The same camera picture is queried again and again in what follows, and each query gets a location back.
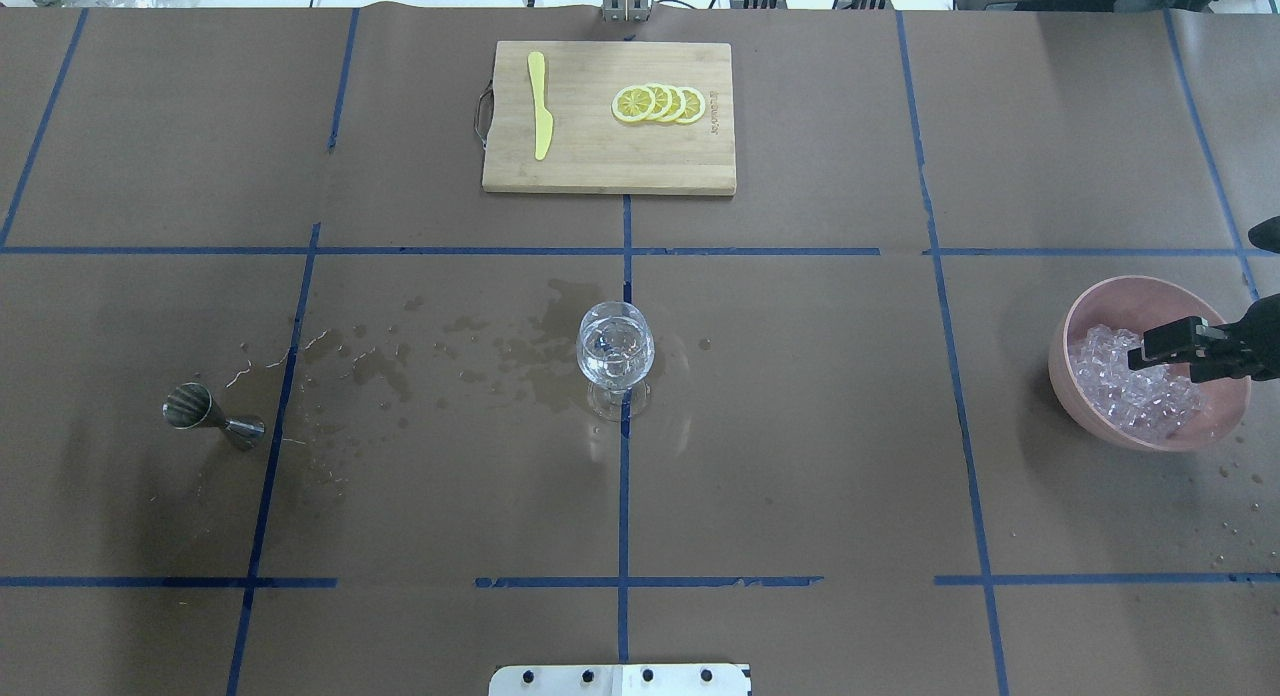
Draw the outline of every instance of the ice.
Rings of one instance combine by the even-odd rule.
[[[1142,336],[1125,328],[1089,328],[1068,349],[1071,371],[1084,398],[1129,436],[1166,440],[1204,408],[1204,395],[1189,377],[1170,374],[1167,365],[1129,371],[1129,349]]]

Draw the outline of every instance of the bowl of ice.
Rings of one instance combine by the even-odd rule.
[[[1249,381],[1192,383],[1187,365],[1129,371],[1148,328],[1201,316],[1224,322],[1198,296],[1160,278],[1116,276],[1075,299],[1048,353],[1050,381],[1085,431],[1139,452],[1193,452],[1226,436],[1249,404]]]

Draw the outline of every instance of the gray table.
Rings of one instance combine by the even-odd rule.
[[[1280,290],[1280,20],[598,18],[0,12],[0,691],[1274,691],[1280,391],[1139,455],[1044,354],[1102,278]],[[733,45],[739,194],[484,194],[494,42],[630,35]],[[196,374],[274,443],[166,429]]]

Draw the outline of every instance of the glass of water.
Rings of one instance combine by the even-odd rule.
[[[644,377],[653,367],[653,331],[644,313],[625,301],[594,304],[577,330],[577,365],[590,381],[586,403],[608,421],[635,417],[649,403]]]

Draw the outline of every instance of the knife handle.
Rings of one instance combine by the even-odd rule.
[[[529,52],[529,79],[534,84],[534,107],[545,107],[547,58],[543,52]]]

